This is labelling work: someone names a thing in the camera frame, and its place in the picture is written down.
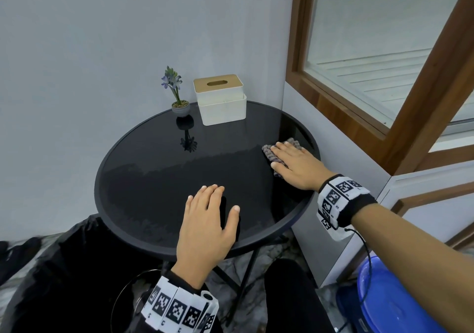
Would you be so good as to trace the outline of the person's right hand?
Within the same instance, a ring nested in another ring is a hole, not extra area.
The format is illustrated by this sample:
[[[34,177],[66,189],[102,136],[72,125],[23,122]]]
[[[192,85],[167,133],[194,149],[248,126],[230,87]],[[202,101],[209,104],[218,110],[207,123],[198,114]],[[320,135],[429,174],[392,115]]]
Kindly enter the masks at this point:
[[[325,181],[336,175],[304,148],[299,151],[287,142],[277,142],[271,150],[285,160],[293,172],[292,181],[287,183],[300,190],[318,192]]]

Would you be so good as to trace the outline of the person's left hand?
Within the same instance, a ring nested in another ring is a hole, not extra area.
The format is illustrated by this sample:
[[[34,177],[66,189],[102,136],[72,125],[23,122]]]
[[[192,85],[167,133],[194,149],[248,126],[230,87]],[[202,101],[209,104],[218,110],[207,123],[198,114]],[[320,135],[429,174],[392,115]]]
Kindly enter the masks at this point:
[[[218,221],[204,220],[204,190],[202,186],[194,195],[194,209],[184,226],[184,217],[176,250],[176,263],[171,271],[194,289],[201,289],[209,273],[225,259],[232,246],[225,246],[221,240],[220,204],[225,190],[218,186]]]

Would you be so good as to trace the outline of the grey ribbed cleaning cloth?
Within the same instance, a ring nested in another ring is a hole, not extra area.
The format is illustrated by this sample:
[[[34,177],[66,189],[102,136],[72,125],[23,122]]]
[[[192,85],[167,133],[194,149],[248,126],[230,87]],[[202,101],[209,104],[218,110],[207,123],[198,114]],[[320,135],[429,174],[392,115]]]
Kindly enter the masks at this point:
[[[291,146],[293,146],[295,149],[301,151],[303,147],[300,145],[299,141],[294,139],[294,138],[288,138],[284,142],[287,142]],[[276,144],[271,145],[267,144],[262,146],[262,151],[264,156],[266,157],[267,161],[272,164],[273,162],[277,162],[288,168],[287,162],[285,160],[282,160],[280,157],[276,156],[274,152],[271,150],[271,147],[276,146]]]

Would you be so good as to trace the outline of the person's right forearm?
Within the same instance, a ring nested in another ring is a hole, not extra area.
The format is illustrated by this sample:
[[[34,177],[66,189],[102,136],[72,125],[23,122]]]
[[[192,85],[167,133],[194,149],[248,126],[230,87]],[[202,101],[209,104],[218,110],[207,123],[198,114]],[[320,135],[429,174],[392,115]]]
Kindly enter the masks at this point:
[[[474,258],[380,204],[358,210],[351,225],[448,333],[474,333]]]

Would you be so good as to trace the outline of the round black glass table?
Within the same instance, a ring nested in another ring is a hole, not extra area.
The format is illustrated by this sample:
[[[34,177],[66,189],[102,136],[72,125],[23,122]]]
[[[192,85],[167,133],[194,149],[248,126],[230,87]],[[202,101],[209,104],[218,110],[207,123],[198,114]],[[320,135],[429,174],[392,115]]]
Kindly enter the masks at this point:
[[[275,177],[262,151],[263,145],[288,138],[320,159],[307,128],[265,104],[248,102],[245,119],[211,126],[204,125],[197,103],[184,118],[164,111],[134,127],[104,157],[94,186],[99,216],[121,240],[173,262],[187,197],[202,185],[224,186],[222,225],[232,206],[241,208],[227,258],[252,252],[240,284],[214,269],[237,294],[225,319],[228,326],[250,290],[247,282],[260,248],[279,242],[313,196]]]

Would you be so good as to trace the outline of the white marker wristband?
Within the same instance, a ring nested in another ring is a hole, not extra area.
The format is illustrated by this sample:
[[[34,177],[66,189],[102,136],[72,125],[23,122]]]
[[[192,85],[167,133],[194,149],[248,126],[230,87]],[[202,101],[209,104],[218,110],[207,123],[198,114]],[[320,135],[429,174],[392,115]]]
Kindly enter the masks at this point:
[[[358,182],[336,174],[318,191],[317,217],[332,240],[342,241],[353,233],[352,218],[362,208],[376,204],[370,191]]]
[[[210,333],[219,309],[209,291],[195,294],[161,276],[140,315],[154,331]]]

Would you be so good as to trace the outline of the white tissue box wooden lid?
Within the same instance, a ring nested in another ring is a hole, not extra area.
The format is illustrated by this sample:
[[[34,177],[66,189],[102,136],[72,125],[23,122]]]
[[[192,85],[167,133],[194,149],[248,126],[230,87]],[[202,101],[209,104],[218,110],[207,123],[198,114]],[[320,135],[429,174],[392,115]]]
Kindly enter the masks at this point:
[[[236,74],[196,78],[193,85],[204,126],[246,119],[246,95]]]

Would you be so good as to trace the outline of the person's black trouser leg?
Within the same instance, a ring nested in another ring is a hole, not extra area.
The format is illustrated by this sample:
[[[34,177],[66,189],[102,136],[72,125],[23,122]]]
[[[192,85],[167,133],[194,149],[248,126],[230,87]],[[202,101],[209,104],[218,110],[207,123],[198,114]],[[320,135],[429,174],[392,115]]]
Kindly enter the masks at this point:
[[[311,280],[301,266],[276,259],[264,274],[265,333],[335,333]]]

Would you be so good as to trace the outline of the small potted purple flower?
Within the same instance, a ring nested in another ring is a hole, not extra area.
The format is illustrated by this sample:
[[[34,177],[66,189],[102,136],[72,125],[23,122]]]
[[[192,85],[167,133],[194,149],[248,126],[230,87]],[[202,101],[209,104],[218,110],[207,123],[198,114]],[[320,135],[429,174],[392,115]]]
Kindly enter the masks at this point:
[[[172,112],[179,118],[186,117],[190,112],[191,106],[187,100],[180,97],[182,84],[181,75],[179,75],[172,67],[166,66],[161,80],[161,85],[165,89],[170,89],[175,99],[175,102],[172,104]]]

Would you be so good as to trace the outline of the black bin bag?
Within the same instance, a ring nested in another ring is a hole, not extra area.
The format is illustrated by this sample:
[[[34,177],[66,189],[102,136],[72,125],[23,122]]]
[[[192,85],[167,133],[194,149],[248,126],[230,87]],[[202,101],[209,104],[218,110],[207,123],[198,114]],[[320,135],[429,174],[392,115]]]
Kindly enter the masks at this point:
[[[0,333],[112,333],[112,310],[123,288],[162,265],[91,215],[40,255],[10,300]]]

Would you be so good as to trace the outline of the white panel with wooden trim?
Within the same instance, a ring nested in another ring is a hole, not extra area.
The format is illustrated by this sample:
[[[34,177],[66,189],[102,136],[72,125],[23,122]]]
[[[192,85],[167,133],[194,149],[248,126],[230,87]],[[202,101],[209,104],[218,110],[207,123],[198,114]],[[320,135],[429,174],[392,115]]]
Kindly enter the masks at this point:
[[[455,250],[474,245],[474,160],[394,176],[377,200]]]

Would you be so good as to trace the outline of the blue plastic bucket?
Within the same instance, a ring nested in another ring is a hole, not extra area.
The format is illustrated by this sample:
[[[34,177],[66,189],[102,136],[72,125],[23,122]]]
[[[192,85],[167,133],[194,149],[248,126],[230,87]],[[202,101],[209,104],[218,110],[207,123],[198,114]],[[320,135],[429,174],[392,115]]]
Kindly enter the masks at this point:
[[[337,290],[336,305],[353,333],[447,333],[377,256]]]

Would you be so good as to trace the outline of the wooden window frame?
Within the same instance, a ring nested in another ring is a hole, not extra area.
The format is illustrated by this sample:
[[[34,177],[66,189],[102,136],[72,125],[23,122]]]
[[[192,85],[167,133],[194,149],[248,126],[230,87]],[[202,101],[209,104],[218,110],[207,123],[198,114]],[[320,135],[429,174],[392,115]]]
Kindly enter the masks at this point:
[[[474,144],[430,152],[474,90],[474,0],[457,0],[391,128],[304,72],[313,0],[293,0],[285,81],[390,175],[474,160]]]

